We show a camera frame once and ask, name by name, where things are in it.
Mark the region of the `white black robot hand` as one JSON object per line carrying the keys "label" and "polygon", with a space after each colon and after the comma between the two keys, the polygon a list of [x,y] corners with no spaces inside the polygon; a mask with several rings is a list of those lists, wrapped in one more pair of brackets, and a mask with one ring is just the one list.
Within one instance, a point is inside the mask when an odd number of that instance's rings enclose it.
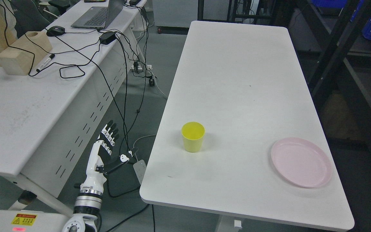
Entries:
{"label": "white black robot hand", "polygon": [[81,184],[80,193],[102,195],[104,193],[104,183],[106,183],[109,175],[133,159],[132,151],[128,151],[128,154],[117,154],[116,157],[112,157],[114,155],[115,139],[119,138],[118,131],[113,120],[106,123],[100,131],[91,148],[87,162],[86,179]]}

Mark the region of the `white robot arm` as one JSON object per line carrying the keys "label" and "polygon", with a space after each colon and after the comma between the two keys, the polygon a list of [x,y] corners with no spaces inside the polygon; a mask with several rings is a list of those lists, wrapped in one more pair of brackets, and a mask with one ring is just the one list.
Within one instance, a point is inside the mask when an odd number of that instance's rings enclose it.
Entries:
{"label": "white robot arm", "polygon": [[102,205],[102,195],[79,193],[72,217],[63,226],[62,232],[97,232],[95,221]]}

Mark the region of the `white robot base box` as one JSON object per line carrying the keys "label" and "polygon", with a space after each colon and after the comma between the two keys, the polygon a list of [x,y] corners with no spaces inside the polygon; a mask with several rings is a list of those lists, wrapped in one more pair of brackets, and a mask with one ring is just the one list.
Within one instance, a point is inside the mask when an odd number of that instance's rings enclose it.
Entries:
{"label": "white robot base box", "polygon": [[69,217],[32,210],[0,210],[0,232],[60,232]]}

